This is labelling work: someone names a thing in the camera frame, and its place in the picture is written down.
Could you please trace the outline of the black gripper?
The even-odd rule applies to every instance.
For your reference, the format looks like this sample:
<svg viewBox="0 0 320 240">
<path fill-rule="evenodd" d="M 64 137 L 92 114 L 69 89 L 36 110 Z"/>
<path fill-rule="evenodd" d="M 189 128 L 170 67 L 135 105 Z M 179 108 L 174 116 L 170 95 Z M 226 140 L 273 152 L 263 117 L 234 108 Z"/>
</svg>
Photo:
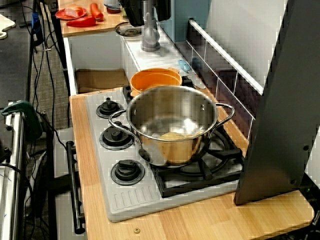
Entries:
<svg viewBox="0 0 320 240">
<path fill-rule="evenodd" d="M 143 26 L 143 0 L 119 0 L 120 5 L 124 8 L 130 24 L 134 27 Z"/>
</svg>

